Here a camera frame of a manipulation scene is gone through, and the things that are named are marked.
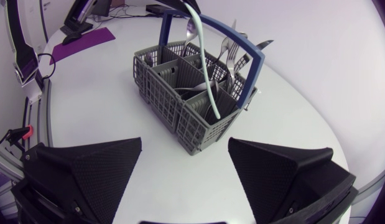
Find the purple mat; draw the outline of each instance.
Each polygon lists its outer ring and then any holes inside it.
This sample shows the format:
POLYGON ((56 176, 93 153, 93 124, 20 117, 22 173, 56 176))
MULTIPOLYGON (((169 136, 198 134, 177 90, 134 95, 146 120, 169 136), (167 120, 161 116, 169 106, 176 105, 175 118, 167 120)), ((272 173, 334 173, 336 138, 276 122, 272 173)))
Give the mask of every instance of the purple mat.
POLYGON ((98 44, 102 44, 114 39, 115 36, 106 27, 96 29, 94 31, 88 32, 87 34, 83 34, 80 39, 70 44, 58 44, 54 47, 52 55, 55 58, 55 61, 58 62, 66 58, 67 56, 71 56, 79 51, 94 47, 98 44))

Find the black cable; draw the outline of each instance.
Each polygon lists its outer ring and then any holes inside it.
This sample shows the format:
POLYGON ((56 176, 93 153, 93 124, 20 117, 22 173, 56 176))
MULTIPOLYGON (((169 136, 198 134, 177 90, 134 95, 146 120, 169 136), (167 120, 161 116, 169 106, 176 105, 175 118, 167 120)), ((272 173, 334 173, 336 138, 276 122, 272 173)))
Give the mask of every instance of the black cable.
POLYGON ((7 136, 10 134, 11 131, 12 131, 11 129, 9 129, 9 130, 7 131, 7 133, 4 135, 4 137, 0 140, 0 144, 1 144, 4 140, 6 140, 7 136))
POLYGON ((55 64, 56 64, 56 63, 55 63, 55 59, 54 59, 54 57, 53 57, 52 54, 49 54, 49 53, 41 53, 41 54, 38 54, 37 56, 38 56, 38 57, 41 57, 41 56, 43 56, 43 55, 48 55, 48 56, 50 56, 51 59, 53 60, 53 63, 54 63, 54 68, 53 68, 52 73, 51 73, 50 75, 48 75, 48 76, 43 77, 43 80, 45 80, 46 78, 50 78, 50 77, 54 74, 54 72, 55 72, 55 64))

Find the cutlery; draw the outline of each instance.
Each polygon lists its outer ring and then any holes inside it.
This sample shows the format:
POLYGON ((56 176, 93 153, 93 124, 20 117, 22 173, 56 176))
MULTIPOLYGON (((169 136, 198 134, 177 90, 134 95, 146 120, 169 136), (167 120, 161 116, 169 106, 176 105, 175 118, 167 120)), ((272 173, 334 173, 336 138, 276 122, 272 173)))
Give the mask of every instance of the cutlery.
POLYGON ((181 51, 181 57, 185 56, 185 52, 187 51, 187 45, 198 36, 198 30, 195 27, 195 23, 193 23, 192 18, 188 20, 187 23, 187 40, 185 41, 184 47, 181 51))
MULTIPOLYGON (((260 44, 257 44, 256 47, 259 50, 262 50, 265 47, 267 47, 269 44, 271 44, 272 42, 273 42, 273 40, 267 40, 267 41, 261 42, 260 44)), ((251 59, 252 59, 252 57, 248 53, 243 55, 238 60, 238 62, 236 62, 236 65, 234 67, 235 73, 238 73, 251 59)))
MULTIPOLYGON (((216 81, 212 80, 209 81, 210 87, 213 87, 214 85, 218 85, 216 81)), ((190 90, 190 91, 203 91, 206 90, 206 83, 201 83, 193 88, 174 88, 175 91, 177 90, 190 90)))
POLYGON ((228 42, 228 56, 226 61, 226 66, 228 68, 229 77, 230 77, 230 79, 227 78, 228 79, 227 92, 230 94, 232 92, 232 87, 235 83, 234 67, 235 67, 235 57, 236 57, 236 53, 238 52, 238 49, 239 49, 239 45, 235 41, 230 39, 230 41, 228 42))
POLYGON ((144 61, 147 65, 150 67, 154 66, 154 59, 152 58, 152 54, 150 52, 147 52, 144 56, 144 61))
MULTIPOLYGON (((215 99, 215 101, 216 101, 216 100, 217 100, 218 93, 220 92, 220 87, 218 86, 217 80, 215 80, 215 86, 216 86, 216 91, 215 91, 215 94, 213 94, 213 97, 214 97, 214 99, 215 99)), ((209 113, 210 108, 211 108, 211 105, 209 105, 209 107, 207 108, 206 113, 205 113, 205 116, 203 117, 203 119, 206 120, 207 114, 209 113)))

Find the basket handle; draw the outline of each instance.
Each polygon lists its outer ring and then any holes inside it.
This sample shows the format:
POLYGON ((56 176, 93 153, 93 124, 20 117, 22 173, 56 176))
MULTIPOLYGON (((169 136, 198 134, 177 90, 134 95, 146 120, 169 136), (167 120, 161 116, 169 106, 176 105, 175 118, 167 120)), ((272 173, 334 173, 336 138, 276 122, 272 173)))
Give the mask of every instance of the basket handle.
MULTIPOLYGON (((159 45, 166 46, 169 40, 170 26, 172 24, 173 15, 180 15, 190 17, 189 15, 177 11, 166 10, 163 15, 162 28, 160 29, 159 45)), ((252 65, 250 67, 246 83, 243 86, 241 96, 236 104, 238 108, 244 108, 249 101, 254 85, 256 84, 259 72, 264 62, 264 54, 252 43, 250 40, 243 37, 240 33, 234 29, 228 27, 224 23, 217 21, 211 17, 200 14, 200 19, 203 23, 211 26, 212 28, 222 32, 225 36, 235 41, 240 47, 242 47, 250 56, 252 56, 252 65)))

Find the white table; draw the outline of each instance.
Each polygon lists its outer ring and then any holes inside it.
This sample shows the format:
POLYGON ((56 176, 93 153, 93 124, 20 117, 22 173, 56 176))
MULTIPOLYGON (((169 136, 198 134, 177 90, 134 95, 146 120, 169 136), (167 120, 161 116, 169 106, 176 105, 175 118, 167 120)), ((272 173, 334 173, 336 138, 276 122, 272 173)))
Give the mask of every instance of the white table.
MULTIPOLYGON (((142 152, 114 223, 254 223, 228 154, 230 137, 307 149, 331 147, 332 160, 348 170, 329 125, 304 97, 265 65, 256 83, 261 93, 253 98, 249 111, 241 113, 220 141, 189 156, 139 96, 132 77, 134 52, 157 45, 161 23, 158 18, 104 23, 101 26, 108 27, 116 40, 57 62, 51 78, 55 147, 142 139, 142 152)), ((185 39, 186 23, 185 19, 173 20, 169 42, 185 39)), ((45 52, 52 52, 64 37, 58 30, 45 52)), ((205 29, 205 47, 212 54, 219 53, 222 40, 218 32, 205 29)), ((51 72, 48 63, 49 57, 40 62, 43 75, 51 72)), ((248 68, 241 72, 246 76, 248 68)), ((350 209, 341 223, 347 223, 349 215, 350 209)))

